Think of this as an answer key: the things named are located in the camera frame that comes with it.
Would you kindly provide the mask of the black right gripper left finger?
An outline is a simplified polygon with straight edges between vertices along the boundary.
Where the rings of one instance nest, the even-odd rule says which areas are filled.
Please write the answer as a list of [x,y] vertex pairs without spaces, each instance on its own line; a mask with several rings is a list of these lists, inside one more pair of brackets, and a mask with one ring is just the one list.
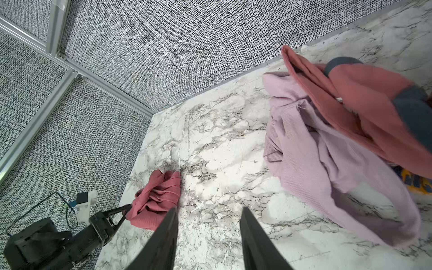
[[171,208],[127,270],[173,270],[178,239],[178,216]]

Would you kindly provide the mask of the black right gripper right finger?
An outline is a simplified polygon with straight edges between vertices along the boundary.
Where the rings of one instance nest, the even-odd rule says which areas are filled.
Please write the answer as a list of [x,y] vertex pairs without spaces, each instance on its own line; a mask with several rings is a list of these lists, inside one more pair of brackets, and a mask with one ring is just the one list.
[[246,270],[293,270],[247,207],[242,210],[240,232]]

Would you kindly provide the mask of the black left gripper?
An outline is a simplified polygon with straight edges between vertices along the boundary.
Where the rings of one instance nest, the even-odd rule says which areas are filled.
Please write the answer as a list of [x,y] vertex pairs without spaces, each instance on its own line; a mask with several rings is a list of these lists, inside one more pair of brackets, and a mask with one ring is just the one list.
[[[90,224],[76,234],[68,243],[69,250],[95,250],[98,246],[105,246],[116,234],[126,220],[126,214],[132,209],[127,204],[112,210],[98,212],[90,218]],[[121,214],[120,221],[115,224],[112,216]]]

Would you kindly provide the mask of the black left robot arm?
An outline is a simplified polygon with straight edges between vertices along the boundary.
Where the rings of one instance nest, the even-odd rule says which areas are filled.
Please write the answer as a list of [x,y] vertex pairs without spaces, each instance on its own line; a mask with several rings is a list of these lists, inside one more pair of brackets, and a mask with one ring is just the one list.
[[97,212],[90,224],[75,236],[59,232],[52,219],[45,218],[11,236],[3,254],[13,270],[71,270],[85,262],[91,253],[111,241],[126,219],[115,224],[111,216],[126,214],[132,206]]

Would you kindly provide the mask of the dark pink cloth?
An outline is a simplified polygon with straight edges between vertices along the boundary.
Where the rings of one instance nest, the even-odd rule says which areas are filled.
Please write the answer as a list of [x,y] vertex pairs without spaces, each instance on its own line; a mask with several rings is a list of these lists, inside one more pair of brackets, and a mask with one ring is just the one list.
[[154,170],[147,185],[136,192],[126,219],[135,227],[155,231],[166,214],[178,207],[180,195],[180,172]]

